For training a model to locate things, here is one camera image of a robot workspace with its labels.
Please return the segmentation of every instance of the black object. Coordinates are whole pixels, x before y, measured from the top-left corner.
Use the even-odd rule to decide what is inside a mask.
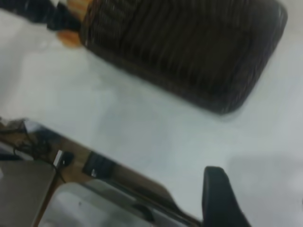
[[[250,227],[222,168],[205,168],[202,208],[204,227]]]
[[[80,38],[118,67],[223,114],[243,104],[286,21],[275,0],[93,0]]]
[[[21,161],[22,158],[16,155],[0,154],[0,161]]]
[[[32,23],[47,24],[47,28],[53,31],[78,32],[81,27],[80,21],[60,2],[55,7],[50,0],[0,0],[0,8]]]
[[[65,151],[62,154],[62,158],[61,158],[61,163],[63,165],[63,167],[68,167],[71,162],[73,161],[75,155],[71,152]]]
[[[101,179],[107,180],[111,177],[112,172],[116,166],[116,163],[98,155],[94,152],[91,152],[88,160],[86,161],[84,168],[82,170],[86,175]]]

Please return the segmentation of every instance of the woven texture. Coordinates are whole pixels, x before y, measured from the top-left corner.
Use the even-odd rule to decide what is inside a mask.
[[[243,104],[286,21],[274,0],[94,0],[80,38],[98,56],[223,114]]]

